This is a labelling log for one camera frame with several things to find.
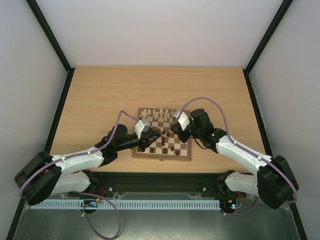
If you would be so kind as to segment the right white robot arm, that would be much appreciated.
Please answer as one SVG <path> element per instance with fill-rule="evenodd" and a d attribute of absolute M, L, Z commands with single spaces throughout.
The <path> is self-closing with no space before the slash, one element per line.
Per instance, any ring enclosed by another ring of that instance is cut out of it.
<path fill-rule="evenodd" d="M 226 130 L 214 127 L 202 108 L 192 111 L 190 116 L 176 110 L 173 122 L 170 129 L 181 142 L 194 139 L 201 148 L 226 156 L 249 171 L 243 174 L 228 170 L 220 175 L 217 187 L 222 195 L 233 192 L 254 195 L 272 209 L 296 199 L 299 185 L 284 157 L 272 157 L 236 141 Z"/>

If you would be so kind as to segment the wooden chess board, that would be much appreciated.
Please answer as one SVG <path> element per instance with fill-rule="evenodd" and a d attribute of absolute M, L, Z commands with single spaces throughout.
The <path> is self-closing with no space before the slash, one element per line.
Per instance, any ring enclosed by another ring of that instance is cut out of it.
<path fill-rule="evenodd" d="M 174 109 L 140 107 L 137 116 L 149 121 L 152 129 L 160 132 L 160 148 L 146 148 L 145 151 L 135 147 L 132 150 L 132 157 L 136 159 L 191 161 L 192 140 L 183 143 L 178 136 L 171 131 L 175 124 L 173 121 Z"/>

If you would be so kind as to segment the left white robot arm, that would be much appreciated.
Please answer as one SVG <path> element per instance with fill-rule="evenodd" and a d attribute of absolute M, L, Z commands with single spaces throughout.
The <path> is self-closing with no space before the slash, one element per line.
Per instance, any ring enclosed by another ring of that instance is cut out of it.
<path fill-rule="evenodd" d="M 147 127 L 141 133 L 128 133 L 125 125 L 114 126 L 93 147 L 67 155 L 51 155 L 47 151 L 37 153 L 14 177 L 20 189 L 19 195 L 33 206 L 48 197 L 66 193 L 93 193 L 98 180 L 90 168 L 110 164 L 118 152 L 139 147 L 145 151 L 160 133 Z"/>

